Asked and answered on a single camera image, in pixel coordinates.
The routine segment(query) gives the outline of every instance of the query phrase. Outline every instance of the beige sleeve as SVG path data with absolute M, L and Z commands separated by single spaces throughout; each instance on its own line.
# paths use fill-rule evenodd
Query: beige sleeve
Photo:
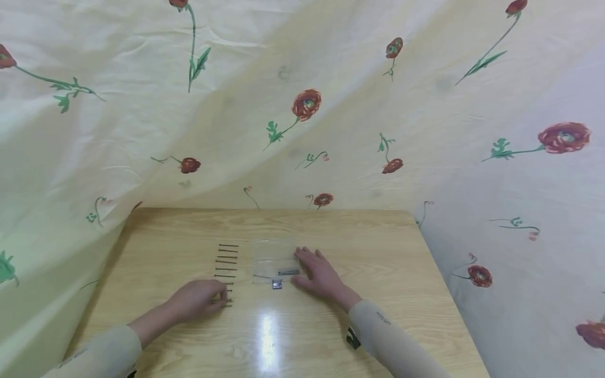
M 128 326 L 112 328 L 42 378 L 126 378 L 141 354 L 141 342 Z
M 431 355 L 375 304 L 363 300 L 348 316 L 361 346 L 395 378 L 449 378 Z

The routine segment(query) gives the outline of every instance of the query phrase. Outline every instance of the left hand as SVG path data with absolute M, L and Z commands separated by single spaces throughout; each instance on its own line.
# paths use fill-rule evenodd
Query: left hand
M 212 303 L 212 298 L 220 300 Z M 223 308 L 227 303 L 227 286 L 216 279 L 198 279 L 186 283 L 165 303 L 173 311 L 178 322 L 190 322 Z

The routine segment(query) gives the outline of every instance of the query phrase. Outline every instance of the clear plastic bag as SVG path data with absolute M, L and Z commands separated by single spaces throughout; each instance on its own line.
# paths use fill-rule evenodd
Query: clear plastic bag
M 303 270 L 294 257 L 296 242 L 294 240 L 257 240 L 252 242 L 253 264 L 252 282 L 266 284 L 272 279 L 290 280 L 295 274 L 282 274 L 280 272 Z

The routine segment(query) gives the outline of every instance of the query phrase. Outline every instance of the wooden table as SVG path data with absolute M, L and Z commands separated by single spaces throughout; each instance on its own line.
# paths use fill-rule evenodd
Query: wooden table
M 218 245 L 239 245 L 232 307 L 168 331 L 144 352 L 137 378 L 388 377 L 345 342 L 345 314 L 284 283 L 253 284 L 256 240 L 320 249 L 343 281 L 371 298 L 453 377 L 488 377 L 412 216 L 401 211 L 139 209 L 128 220 L 71 353 L 195 278 L 217 272 Z

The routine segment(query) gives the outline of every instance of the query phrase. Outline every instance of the cream fabric curtain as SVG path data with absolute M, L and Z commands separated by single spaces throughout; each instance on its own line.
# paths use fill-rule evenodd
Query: cream fabric curtain
M 604 19 L 599 0 L 3 0 L 0 376 L 61 360 L 141 201 L 412 211 L 493 377 L 599 376 Z

